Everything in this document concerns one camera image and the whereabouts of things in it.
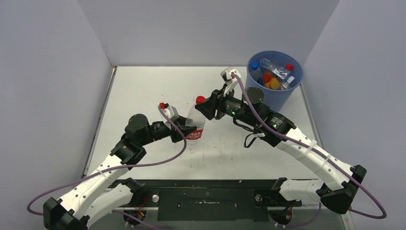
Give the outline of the clear jar silver lid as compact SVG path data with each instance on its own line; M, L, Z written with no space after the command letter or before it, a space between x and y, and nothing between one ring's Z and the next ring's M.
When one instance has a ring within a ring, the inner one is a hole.
M255 82L259 82L259 81L261 80L261 77L262 77L262 73L261 73L261 71L260 71L259 68L253 69L253 70L250 72L250 75L251 75L251 77L253 78L253 80L254 80Z

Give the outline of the blue label blue cap bottle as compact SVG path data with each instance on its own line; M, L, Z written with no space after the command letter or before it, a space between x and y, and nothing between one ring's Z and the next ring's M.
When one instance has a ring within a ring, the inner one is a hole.
M250 69L253 70L253 71L259 70L258 62L256 62L256 61L252 62L251 65L250 65Z

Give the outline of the small red cap bottle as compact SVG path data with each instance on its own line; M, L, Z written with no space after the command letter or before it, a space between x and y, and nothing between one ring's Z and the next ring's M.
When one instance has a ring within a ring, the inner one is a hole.
M269 72L265 72L262 74L262 81L264 84L269 83L272 81L272 75Z

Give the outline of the orange juice bottle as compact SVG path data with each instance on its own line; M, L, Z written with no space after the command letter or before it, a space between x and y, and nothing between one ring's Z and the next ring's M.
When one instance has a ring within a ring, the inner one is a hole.
M279 90L280 89L280 83L276 78L271 78L269 82L265 83L265 87L268 89L272 90Z

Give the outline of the blue plastic bin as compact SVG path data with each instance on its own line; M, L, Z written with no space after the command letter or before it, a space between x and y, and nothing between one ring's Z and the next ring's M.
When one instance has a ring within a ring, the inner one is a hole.
M292 64L293 65L293 86L287 90L273 90L266 88L262 83L254 81L250 74L250 68L253 62L260 61L261 58L267 58L276 64ZM300 63L292 56L279 51L263 51L253 55L247 64L247 77L245 88L259 88L264 93L263 103L269 106L272 110L278 112L286 103L292 92L300 86L303 80L303 69Z

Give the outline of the red label clear bottle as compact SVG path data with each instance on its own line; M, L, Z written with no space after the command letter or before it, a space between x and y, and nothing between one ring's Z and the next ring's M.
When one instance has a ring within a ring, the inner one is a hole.
M286 64L285 65L285 69L287 70L287 71L292 71L293 70L293 68L294 68L294 66L292 65L292 64Z

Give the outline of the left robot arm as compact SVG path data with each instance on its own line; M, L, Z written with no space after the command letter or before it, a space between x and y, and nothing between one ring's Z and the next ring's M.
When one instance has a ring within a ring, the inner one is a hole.
M44 226L48 230L87 230L114 209L129 204L138 206L143 199L142 185L132 178L125 179L109 192L105 190L146 155L145 145L170 137L173 143L185 141L197 130L185 117L164 109L163 120L149 123L143 114L129 119L121 140L93 173L60 198L50 198L43 205Z

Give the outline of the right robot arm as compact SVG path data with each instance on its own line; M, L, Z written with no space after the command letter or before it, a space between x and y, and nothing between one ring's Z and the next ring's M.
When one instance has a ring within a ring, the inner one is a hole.
M291 120L265 105L260 89L248 88L246 95L263 124L255 117L245 98L235 98L234 92L224 95L222 90L214 90L209 98L198 102L195 109L208 120L231 116L236 126L257 134L259 139L288 153L318 176L316 180L278 179L271 191L273 203L313 201L321 202L338 214L349 211L366 169L346 164L327 153Z

